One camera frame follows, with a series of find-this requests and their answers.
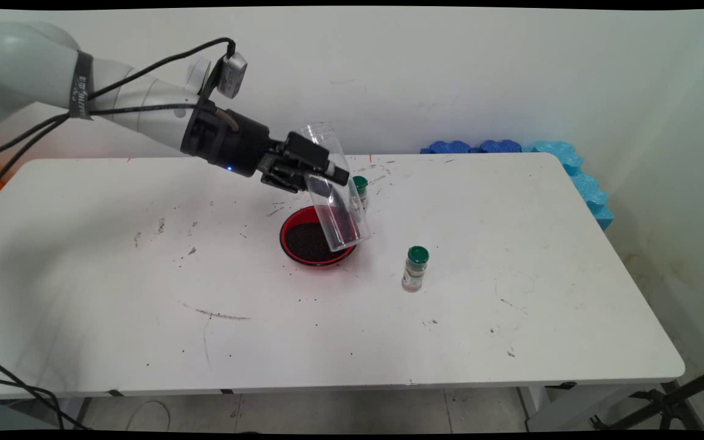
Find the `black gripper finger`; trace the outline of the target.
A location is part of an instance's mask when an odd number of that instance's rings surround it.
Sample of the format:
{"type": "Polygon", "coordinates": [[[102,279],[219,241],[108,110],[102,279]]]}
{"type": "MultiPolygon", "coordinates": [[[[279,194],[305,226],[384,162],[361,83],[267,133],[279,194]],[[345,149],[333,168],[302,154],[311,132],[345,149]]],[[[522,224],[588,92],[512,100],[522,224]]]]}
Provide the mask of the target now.
{"type": "Polygon", "coordinates": [[[306,175],[311,167],[298,159],[279,154],[265,154],[259,161],[260,182],[289,193],[307,189],[306,175]]]}
{"type": "Polygon", "coordinates": [[[291,131],[283,143],[288,168],[308,184],[312,179],[346,186],[350,173],[331,159],[331,152],[307,137],[291,131]]]}

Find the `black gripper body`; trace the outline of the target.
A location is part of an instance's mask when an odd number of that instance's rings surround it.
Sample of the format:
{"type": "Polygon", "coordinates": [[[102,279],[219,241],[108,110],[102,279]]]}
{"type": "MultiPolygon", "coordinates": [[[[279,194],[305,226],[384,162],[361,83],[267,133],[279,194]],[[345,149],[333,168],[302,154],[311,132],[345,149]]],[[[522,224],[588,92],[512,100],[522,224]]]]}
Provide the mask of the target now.
{"type": "Polygon", "coordinates": [[[192,112],[181,152],[244,177],[269,172],[282,161],[281,142],[262,123],[208,101],[192,112]]]}

